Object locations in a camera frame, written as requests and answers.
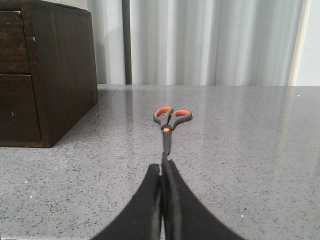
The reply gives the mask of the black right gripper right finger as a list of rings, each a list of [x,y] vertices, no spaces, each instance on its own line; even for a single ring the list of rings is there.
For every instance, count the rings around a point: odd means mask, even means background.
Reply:
[[[162,155],[162,209],[167,240],[241,240],[196,198],[176,164]]]

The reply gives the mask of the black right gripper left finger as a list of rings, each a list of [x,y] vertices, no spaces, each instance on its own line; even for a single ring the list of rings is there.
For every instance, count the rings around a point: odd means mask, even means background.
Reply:
[[[159,240],[161,236],[161,179],[158,164],[146,175],[129,203],[95,240]]]

